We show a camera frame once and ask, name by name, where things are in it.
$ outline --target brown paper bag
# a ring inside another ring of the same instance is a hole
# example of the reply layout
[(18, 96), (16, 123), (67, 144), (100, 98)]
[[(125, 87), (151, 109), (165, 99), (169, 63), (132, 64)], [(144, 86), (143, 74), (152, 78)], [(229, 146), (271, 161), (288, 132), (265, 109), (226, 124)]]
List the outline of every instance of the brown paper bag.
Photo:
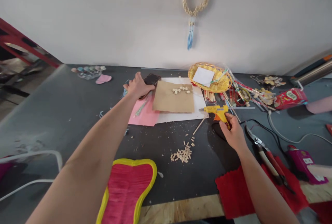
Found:
[[(180, 86), (187, 87), (190, 93), (181, 90), (178, 94), (174, 94), (172, 89), (179, 89)], [(194, 112), (194, 95), (192, 85), (158, 81), (152, 110), (183, 113)]]

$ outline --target metal pipe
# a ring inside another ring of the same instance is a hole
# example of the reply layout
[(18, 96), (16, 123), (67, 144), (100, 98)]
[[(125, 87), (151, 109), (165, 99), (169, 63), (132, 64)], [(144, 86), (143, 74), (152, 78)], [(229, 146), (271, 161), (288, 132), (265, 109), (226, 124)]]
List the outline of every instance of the metal pipe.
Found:
[(295, 82), (300, 82), (303, 86), (308, 85), (332, 72), (332, 60), (322, 64), (321, 66), (313, 69), (312, 71), (296, 78)]

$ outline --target right hand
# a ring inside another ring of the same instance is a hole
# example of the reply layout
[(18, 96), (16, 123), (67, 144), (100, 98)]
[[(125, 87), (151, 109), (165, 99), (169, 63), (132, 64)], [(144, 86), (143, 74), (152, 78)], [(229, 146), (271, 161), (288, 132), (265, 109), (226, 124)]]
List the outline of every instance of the right hand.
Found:
[(245, 135), (238, 122), (238, 119), (230, 114), (225, 113), (225, 116), (231, 125), (231, 130), (229, 130), (226, 124), (222, 121), (219, 122), (220, 128), (225, 135), (225, 138), (229, 145), (239, 154), (243, 151), (248, 150), (248, 146), (245, 140)]

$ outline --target wooden board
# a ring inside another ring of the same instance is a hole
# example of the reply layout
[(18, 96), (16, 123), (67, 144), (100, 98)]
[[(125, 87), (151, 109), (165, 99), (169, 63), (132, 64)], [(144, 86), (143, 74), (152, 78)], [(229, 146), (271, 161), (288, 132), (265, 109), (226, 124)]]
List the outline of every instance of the wooden board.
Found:
[[(300, 185), (310, 204), (332, 200), (332, 182), (310, 185), (301, 181)], [(142, 207), (139, 224), (169, 224), (217, 216), (224, 216), (219, 195), (209, 195)]]

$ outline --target yellow wicker basket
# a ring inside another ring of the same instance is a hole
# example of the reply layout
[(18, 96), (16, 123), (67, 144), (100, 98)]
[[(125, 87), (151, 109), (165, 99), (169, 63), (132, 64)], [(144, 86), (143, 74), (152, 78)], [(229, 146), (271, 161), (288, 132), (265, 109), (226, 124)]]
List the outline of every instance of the yellow wicker basket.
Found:
[(199, 86), (200, 88), (202, 88), (204, 90), (212, 92), (212, 93), (222, 93), (222, 92), (226, 92), (228, 89), (230, 89), (230, 87), (232, 85), (232, 78), (228, 72), (226, 72), (225, 75), (221, 79), (219, 79), (219, 81), (211, 83), (210, 87), (207, 87), (207, 86), (204, 86), (197, 82), (194, 82), (193, 78), (194, 78), (194, 75), (195, 75), (198, 67), (213, 71), (214, 76), (213, 76), (212, 80), (219, 79), (220, 76), (222, 75), (222, 73), (225, 71), (224, 69), (216, 67), (209, 63), (204, 63), (204, 62), (195, 63), (194, 65), (192, 65), (190, 67), (190, 69), (188, 71), (188, 77), (193, 84)]

